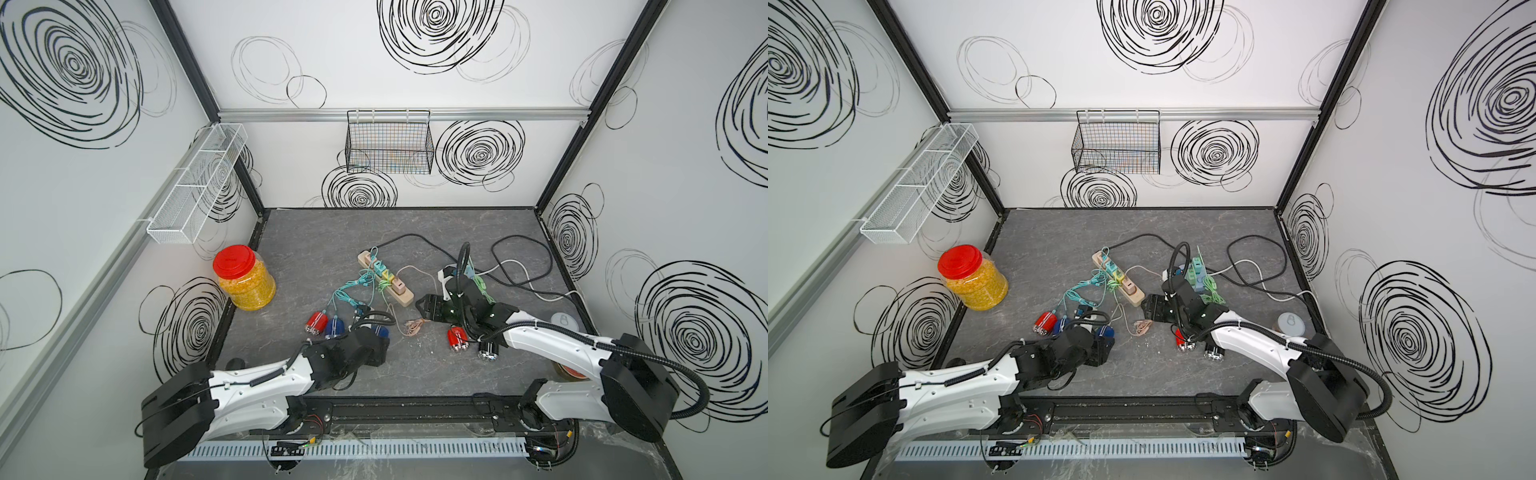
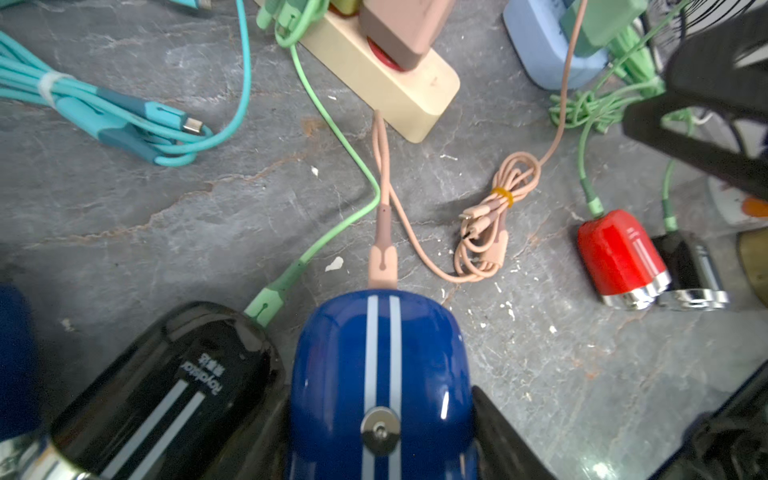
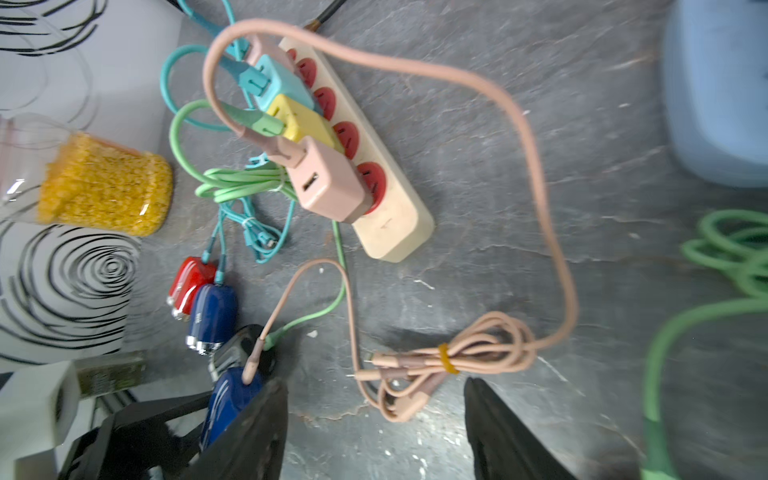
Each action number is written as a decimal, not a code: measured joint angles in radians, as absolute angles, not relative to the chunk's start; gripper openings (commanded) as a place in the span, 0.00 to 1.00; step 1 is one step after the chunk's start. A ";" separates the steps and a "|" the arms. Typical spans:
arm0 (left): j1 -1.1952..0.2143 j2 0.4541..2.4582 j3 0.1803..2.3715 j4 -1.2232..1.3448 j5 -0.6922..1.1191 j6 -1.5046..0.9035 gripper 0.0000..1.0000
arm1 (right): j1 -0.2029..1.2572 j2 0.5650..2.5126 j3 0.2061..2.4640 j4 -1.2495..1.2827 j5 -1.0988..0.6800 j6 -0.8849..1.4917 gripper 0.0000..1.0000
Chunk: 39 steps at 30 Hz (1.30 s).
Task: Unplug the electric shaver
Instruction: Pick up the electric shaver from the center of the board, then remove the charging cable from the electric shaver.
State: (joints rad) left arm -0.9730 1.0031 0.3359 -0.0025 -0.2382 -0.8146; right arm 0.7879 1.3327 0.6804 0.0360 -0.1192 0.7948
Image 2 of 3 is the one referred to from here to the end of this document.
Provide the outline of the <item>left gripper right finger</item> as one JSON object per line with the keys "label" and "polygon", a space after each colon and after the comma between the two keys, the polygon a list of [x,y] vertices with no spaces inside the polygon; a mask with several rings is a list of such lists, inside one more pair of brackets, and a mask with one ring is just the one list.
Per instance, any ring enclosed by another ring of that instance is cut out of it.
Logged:
{"label": "left gripper right finger", "polygon": [[556,480],[488,395],[479,386],[471,393],[479,478]]}

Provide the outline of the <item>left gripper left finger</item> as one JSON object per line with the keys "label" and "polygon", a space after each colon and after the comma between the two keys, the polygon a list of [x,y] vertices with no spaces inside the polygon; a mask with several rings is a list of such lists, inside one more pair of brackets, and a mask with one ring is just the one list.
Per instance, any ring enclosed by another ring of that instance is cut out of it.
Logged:
{"label": "left gripper left finger", "polygon": [[283,479],[289,447],[290,388],[266,394],[203,474],[204,479]]}

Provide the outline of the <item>blue striped shaver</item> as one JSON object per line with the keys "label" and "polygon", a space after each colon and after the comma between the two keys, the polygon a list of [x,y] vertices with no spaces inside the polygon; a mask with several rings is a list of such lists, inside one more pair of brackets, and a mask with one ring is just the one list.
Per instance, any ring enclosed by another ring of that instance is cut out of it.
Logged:
{"label": "blue striped shaver", "polygon": [[474,479],[459,325],[410,292],[363,290],[307,320],[293,364],[289,479]]}

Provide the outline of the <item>pink charger adapter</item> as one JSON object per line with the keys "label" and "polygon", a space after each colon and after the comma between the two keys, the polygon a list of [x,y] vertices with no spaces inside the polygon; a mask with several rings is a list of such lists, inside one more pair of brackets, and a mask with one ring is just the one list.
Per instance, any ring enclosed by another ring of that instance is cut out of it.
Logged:
{"label": "pink charger adapter", "polygon": [[365,35],[404,71],[429,53],[454,0],[365,0],[359,21]]}

